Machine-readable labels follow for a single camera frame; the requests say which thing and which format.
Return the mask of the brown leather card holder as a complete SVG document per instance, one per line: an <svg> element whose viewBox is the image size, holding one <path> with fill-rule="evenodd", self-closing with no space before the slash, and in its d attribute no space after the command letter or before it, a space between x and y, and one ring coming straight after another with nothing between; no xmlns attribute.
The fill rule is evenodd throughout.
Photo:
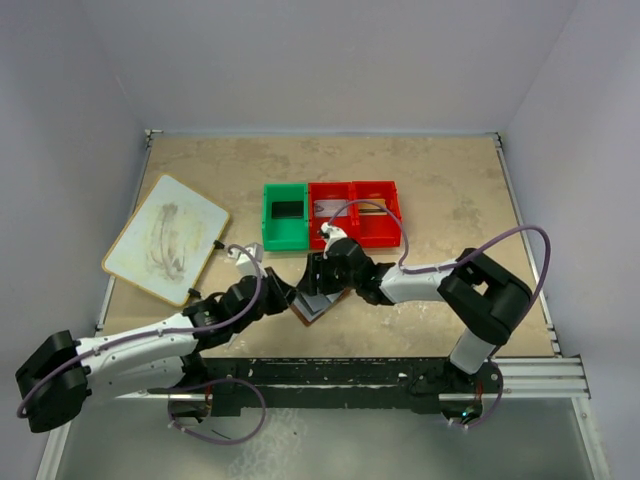
<svg viewBox="0 0 640 480"><path fill-rule="evenodd" d="M335 305L348 297L350 293L351 291L348 289L340 293L313 296L299 292L290 305L290 309L305 326L309 327Z"/></svg>

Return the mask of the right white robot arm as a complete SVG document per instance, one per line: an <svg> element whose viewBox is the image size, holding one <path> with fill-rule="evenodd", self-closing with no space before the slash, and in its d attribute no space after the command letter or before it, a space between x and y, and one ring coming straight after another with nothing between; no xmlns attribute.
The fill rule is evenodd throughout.
<svg viewBox="0 0 640 480"><path fill-rule="evenodd" d="M417 274L397 263L378 263L353 239L335 241L322 253L307 256L297 286L265 269L260 299L264 313L274 315L293 305L297 296L354 291L366 303L393 306L405 302L444 302L465 325L449 362L473 375L491 354L505 345L532 300L531 289L496 261L473 248L462 252L463 265L451 269L428 265Z"/></svg>

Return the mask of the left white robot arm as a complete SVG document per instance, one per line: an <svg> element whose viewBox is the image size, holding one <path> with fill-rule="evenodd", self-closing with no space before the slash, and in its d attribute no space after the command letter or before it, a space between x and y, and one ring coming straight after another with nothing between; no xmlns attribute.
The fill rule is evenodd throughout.
<svg viewBox="0 0 640 480"><path fill-rule="evenodd" d="M289 293L274 277L249 275L146 327L82 339L67 330L52 334L16 371L17 416L43 433L74 419L88 399L201 389L213 377L203 351L289 304Z"/></svg>

